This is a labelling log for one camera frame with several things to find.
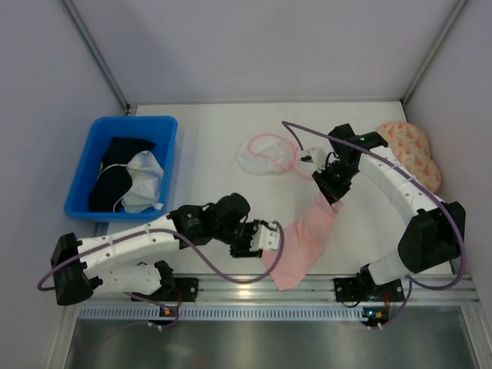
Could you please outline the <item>floral padded laundry case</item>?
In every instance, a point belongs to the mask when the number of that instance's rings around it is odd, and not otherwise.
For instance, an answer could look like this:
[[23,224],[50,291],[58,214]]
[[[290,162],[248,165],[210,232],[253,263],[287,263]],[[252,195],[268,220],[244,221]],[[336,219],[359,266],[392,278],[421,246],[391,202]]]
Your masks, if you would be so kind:
[[429,191],[441,186],[441,172],[431,158],[431,148],[422,129],[405,121],[390,121],[377,128],[397,160]]

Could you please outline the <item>blue plastic bin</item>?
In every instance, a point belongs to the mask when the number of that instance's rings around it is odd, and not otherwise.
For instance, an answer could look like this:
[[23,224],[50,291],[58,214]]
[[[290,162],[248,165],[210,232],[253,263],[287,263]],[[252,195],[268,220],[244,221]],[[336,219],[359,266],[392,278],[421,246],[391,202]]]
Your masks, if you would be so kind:
[[[168,195],[175,158],[178,121],[171,116],[114,116],[92,125],[75,172],[65,213],[96,222],[139,222],[161,217],[168,210]],[[155,176],[150,194],[138,193],[136,174]]]

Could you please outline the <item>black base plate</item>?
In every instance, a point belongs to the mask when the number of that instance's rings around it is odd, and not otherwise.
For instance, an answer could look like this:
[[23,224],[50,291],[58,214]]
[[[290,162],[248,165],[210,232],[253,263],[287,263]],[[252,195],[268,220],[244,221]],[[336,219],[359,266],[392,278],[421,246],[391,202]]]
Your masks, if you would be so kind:
[[131,300],[137,301],[136,296],[158,302],[195,302],[198,296],[198,279],[175,278],[149,295],[132,293]]
[[337,302],[403,302],[405,299],[401,280],[382,285],[363,287],[356,277],[334,279]]

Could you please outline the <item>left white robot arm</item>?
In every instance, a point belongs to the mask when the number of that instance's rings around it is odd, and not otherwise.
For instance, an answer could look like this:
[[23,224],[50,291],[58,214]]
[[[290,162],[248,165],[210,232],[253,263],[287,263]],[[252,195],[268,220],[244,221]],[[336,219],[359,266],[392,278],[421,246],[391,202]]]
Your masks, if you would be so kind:
[[164,301],[175,288],[165,253],[219,241],[233,258],[259,258],[278,249],[278,226],[248,220],[240,194],[180,208],[135,228],[99,238],[65,234],[51,257],[56,302],[78,304],[95,295],[132,293]]

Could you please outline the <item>dark navy garment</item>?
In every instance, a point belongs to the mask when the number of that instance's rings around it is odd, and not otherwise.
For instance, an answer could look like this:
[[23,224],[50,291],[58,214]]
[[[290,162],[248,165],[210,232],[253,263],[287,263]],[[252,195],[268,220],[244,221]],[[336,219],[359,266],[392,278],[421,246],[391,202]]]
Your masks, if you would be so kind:
[[88,196],[88,210],[119,212],[123,208],[123,197],[133,185],[128,164],[136,155],[154,147],[154,142],[145,139],[113,138],[103,154],[100,172]]

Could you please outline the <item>pink bra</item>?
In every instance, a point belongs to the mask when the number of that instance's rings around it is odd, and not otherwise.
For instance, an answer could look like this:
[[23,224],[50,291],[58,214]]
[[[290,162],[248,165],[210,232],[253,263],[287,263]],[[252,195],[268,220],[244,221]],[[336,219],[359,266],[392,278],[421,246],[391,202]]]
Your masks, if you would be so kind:
[[297,287],[311,270],[324,252],[325,241],[342,206],[341,201],[329,204],[318,194],[300,217],[284,229],[284,250],[270,273],[279,291]]

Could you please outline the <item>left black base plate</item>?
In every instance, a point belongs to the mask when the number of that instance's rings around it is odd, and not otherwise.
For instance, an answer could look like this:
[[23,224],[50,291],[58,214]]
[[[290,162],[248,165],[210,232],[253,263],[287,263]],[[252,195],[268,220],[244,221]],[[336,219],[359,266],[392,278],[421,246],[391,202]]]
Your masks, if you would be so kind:
[[149,295],[132,293],[131,300],[137,301],[136,296],[158,302],[195,302],[198,296],[198,279],[175,278]]

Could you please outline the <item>aluminium mounting rail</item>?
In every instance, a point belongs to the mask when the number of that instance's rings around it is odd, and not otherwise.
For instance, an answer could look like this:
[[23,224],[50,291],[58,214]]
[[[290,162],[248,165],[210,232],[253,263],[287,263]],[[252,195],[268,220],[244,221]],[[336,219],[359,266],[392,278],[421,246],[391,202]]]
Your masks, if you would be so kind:
[[121,298],[125,292],[139,294],[153,301],[218,302],[218,301],[307,301],[352,306],[362,304],[401,304],[406,299],[414,304],[462,305],[480,301],[471,278],[462,278],[454,287],[443,289],[441,282],[452,275],[424,274],[422,281],[401,278],[383,285],[361,283],[348,275],[308,275],[298,283],[270,276],[252,281],[239,276],[228,281],[219,275],[175,275],[163,282],[149,273],[140,278],[124,279],[111,272],[106,280],[95,282],[93,298]]

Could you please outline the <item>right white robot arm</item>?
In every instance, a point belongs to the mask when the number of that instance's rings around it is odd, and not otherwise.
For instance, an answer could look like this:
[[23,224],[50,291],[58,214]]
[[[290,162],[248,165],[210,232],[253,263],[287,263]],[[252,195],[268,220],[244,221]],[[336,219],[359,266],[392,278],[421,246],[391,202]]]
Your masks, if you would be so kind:
[[461,256],[466,212],[459,202],[447,203],[424,188],[377,132],[356,135],[344,124],[329,135],[335,159],[312,175],[328,203],[340,201],[353,177],[363,174],[397,209],[406,226],[394,251],[342,280],[338,301],[366,301],[394,281]]

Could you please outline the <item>white mesh laundry bag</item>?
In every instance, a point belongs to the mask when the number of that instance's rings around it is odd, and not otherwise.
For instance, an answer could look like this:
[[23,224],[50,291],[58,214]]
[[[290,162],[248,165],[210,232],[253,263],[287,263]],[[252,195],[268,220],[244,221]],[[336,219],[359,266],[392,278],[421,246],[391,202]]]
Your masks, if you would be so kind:
[[292,171],[302,178],[311,180],[297,169],[301,149],[292,141],[279,135],[258,135],[246,141],[235,157],[239,166],[249,174],[272,175]]

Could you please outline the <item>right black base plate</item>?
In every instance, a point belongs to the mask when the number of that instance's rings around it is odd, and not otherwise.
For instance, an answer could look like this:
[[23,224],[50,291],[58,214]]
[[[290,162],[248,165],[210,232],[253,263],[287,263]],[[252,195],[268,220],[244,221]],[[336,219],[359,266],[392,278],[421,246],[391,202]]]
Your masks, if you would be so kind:
[[337,302],[403,302],[405,299],[401,280],[382,285],[363,287],[356,277],[334,279]]

